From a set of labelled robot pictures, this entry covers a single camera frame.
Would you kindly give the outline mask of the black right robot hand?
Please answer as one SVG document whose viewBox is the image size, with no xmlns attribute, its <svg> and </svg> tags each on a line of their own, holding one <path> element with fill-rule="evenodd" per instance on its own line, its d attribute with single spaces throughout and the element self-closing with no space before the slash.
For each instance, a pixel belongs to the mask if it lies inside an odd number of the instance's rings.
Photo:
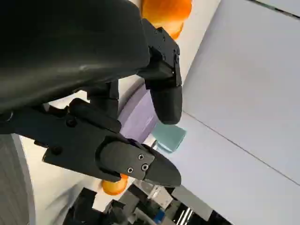
<svg viewBox="0 0 300 225">
<path fill-rule="evenodd" d="M 96 192 L 83 188 L 69 208 L 63 225 L 128 225 L 125 204 L 112 200 L 101 212 L 93 208 Z"/>
</svg>

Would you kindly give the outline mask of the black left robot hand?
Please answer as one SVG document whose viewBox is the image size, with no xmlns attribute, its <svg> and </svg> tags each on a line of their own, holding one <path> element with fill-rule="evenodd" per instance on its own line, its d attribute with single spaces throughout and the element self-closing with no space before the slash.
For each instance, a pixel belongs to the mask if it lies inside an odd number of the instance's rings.
<svg viewBox="0 0 300 225">
<path fill-rule="evenodd" d="M 128 0 L 0 3 L 0 132 L 46 148 L 45 163 L 116 182 L 165 187 L 176 166 L 121 133 L 118 81 L 144 79 L 158 119 L 182 113 L 180 49 Z"/>
</svg>

